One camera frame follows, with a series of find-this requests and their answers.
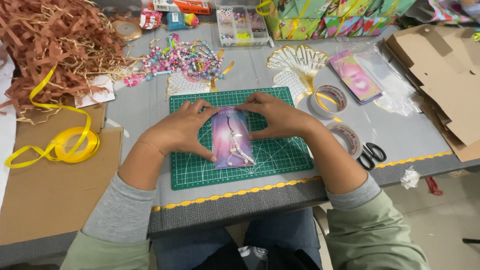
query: toy bird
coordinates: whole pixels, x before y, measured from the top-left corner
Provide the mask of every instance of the toy bird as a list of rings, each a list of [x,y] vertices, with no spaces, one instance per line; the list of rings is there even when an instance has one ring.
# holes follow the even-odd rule
[[[190,26],[198,25],[198,17],[193,13],[184,13],[183,19],[186,25],[190,25]]]

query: gray table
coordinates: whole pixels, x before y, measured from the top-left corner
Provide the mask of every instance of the gray table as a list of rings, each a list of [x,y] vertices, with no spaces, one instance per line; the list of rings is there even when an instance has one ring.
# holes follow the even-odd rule
[[[389,28],[388,33],[395,31]],[[281,46],[300,44],[309,45],[315,50],[329,55],[336,52],[341,45],[334,39],[306,41],[275,41],[275,48],[222,48],[219,45],[216,24],[203,24],[197,29],[178,31],[180,40],[193,41],[197,38],[209,42],[214,51],[224,49],[225,65],[235,61],[227,79],[219,80],[219,91],[272,87],[272,77],[279,73],[265,67],[267,57]],[[163,29],[152,31],[132,42],[135,46],[131,56],[148,54],[148,43],[154,38],[162,38],[159,46],[164,46],[164,38],[168,33]],[[332,84],[345,90],[339,79],[329,69],[324,68],[313,81],[315,86]],[[166,101],[167,77],[155,78],[150,82],[142,82],[136,87],[119,89],[114,101],[108,103],[107,117],[119,123],[128,132],[123,138],[122,160],[140,134],[149,126],[157,123],[168,115],[169,107]],[[308,105],[309,98],[304,98],[298,108],[320,119]],[[374,103],[359,106],[348,96],[349,106],[340,116],[341,120],[350,125],[365,142],[380,145],[387,153],[388,162],[408,160],[421,156],[436,155],[450,150],[448,144],[437,132],[432,123],[423,114],[402,116],[390,113],[377,107]],[[479,165],[480,160],[460,162],[454,154],[435,156],[423,160],[398,163],[393,166],[377,168],[371,171],[372,176],[380,186],[399,183],[399,178],[406,168],[413,165],[422,176],[431,176]],[[287,183],[291,180],[312,178],[319,175],[316,169],[302,172],[287,173],[265,178],[249,179],[227,184],[216,184],[205,187],[172,191],[170,188],[170,161],[166,158],[162,166],[157,184],[158,195],[156,206],[174,206],[170,209],[155,211],[150,217],[149,236],[151,238],[172,235],[174,233],[203,230],[215,226],[232,225],[238,222],[250,221],[260,216],[282,211],[292,211],[319,204],[326,201],[324,186],[320,181],[311,180],[304,183],[287,184],[283,187],[268,189],[268,185]],[[243,195],[221,197],[214,195],[234,193],[239,190],[252,190]],[[202,203],[189,203],[198,198],[212,198]],[[0,246],[0,266],[22,262],[31,258],[65,252],[75,237],[76,232],[45,237],[37,240]]]

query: yellow beads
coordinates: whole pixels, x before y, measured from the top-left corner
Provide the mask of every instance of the yellow beads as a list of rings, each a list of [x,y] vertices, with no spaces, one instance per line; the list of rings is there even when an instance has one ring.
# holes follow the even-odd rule
[[[250,38],[249,33],[237,33],[238,38]]]

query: brown crinkle paper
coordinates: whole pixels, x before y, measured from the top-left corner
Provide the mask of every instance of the brown crinkle paper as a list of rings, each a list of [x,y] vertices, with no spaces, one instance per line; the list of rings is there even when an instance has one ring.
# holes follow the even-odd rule
[[[125,44],[93,4],[87,0],[0,3],[0,39],[22,73],[5,94],[19,115],[34,107],[29,95],[55,64],[52,78],[35,102],[58,103],[68,94],[83,97],[100,91],[105,88],[90,86],[89,79],[111,74],[115,80],[133,65],[136,59],[122,58]]]

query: green cutting mat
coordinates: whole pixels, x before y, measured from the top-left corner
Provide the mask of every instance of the green cutting mat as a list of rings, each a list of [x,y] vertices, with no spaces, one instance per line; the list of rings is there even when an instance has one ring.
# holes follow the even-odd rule
[[[171,96],[170,113],[178,110],[184,101],[193,102],[197,98],[210,102],[214,107],[236,106],[255,91],[269,93],[293,106],[288,87],[278,87]],[[267,121],[258,113],[248,112],[247,126],[249,131],[261,130],[267,127]],[[198,140],[209,150],[213,149],[211,120],[200,128]],[[252,158],[256,162],[254,166],[215,170],[213,162],[195,154],[174,152],[171,154],[172,189],[221,184],[313,168],[307,145],[299,137],[252,141]]]

